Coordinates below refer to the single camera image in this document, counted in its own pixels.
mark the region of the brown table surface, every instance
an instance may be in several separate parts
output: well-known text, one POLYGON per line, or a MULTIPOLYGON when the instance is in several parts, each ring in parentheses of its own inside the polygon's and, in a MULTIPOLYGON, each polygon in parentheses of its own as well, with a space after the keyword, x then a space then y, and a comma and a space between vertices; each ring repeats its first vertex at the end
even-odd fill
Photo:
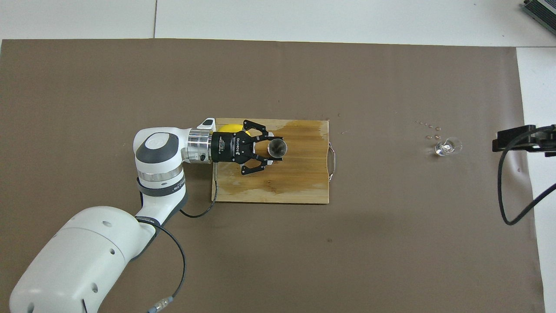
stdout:
MULTIPOLYGON (((523 124, 514 48, 4 40, 0 107, 3 312, 74 214, 139 210, 135 132, 208 116, 329 119, 330 204, 173 217, 188 272, 165 312, 544 311, 533 213, 502 222, 490 151, 496 131, 523 124), (462 153, 431 155, 435 134, 459 137, 462 153)), ((513 216, 532 198, 524 154, 505 168, 513 216)), ((209 204, 211 174, 186 166, 188 212, 209 204)), ((100 312, 145 311, 173 291, 180 262, 160 236, 100 312)))

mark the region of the thick black cable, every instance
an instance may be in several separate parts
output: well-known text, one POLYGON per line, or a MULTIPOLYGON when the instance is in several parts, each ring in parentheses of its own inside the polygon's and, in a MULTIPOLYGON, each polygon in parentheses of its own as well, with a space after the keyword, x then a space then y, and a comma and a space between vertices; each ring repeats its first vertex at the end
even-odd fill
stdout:
POLYGON ((185 215, 187 217, 191 217, 191 218, 198 218, 198 217, 201 217, 201 216, 205 215, 206 213, 208 213, 212 209, 214 204, 216 203, 216 196, 218 196, 218 183, 216 181, 214 181, 214 186, 215 186, 215 188, 214 188, 214 198, 212 199, 212 203, 210 204, 208 209, 206 209, 203 213, 201 213, 199 215, 190 215, 190 214, 185 213, 182 209, 180 209, 180 212, 183 215, 185 215))
POLYGON ((537 205, 537 203, 539 203, 542 199, 544 199, 546 196, 548 196, 551 192, 553 192, 556 189, 556 183, 548 187, 547 190, 543 191, 533 201, 531 201, 531 203, 529 203, 521 211, 521 213, 517 215, 516 218, 509 221, 508 218, 506 217, 506 212, 504 211, 504 203, 502 202, 502 165, 504 164, 504 159, 506 158, 506 154, 510 150, 512 150, 517 145, 517 143, 523 140, 525 137, 535 133, 539 133, 541 131, 551 131, 551 130, 554 130, 554 125, 544 126, 544 127, 536 128, 534 130, 530 130, 525 133, 522 133, 516 136, 512 141, 510 141, 506 146, 506 148, 504 149, 504 151, 502 151, 502 155, 500 156, 500 162, 498 163, 498 205, 500 206, 500 213, 502 214, 502 219, 504 220, 504 223, 506 223, 507 225, 511 226, 519 222, 527 213, 529 213, 529 211, 531 211, 531 209, 533 209, 534 206, 537 205))
POLYGON ((145 224, 149 224, 155 228, 160 229, 161 231, 165 232, 168 236, 170 236, 170 238, 172 238, 172 240, 176 243, 177 247, 180 249, 180 253, 181 253, 181 257, 183 259, 183 271, 181 273, 181 281, 180 284, 178 285, 178 287, 176 288, 176 291, 174 291, 174 293, 172 294, 172 298, 175 298, 177 293, 180 291, 181 287, 183 286, 183 282, 185 280, 185 271, 187 269, 187 264, 186 264, 186 260, 185 260, 185 253, 183 252, 183 249, 181 247, 181 244, 177 241, 176 237, 174 237, 169 231, 167 231, 164 227, 158 225, 158 224, 154 224, 151 221, 145 220, 145 219, 137 219, 138 222, 140 223, 145 223, 145 224))

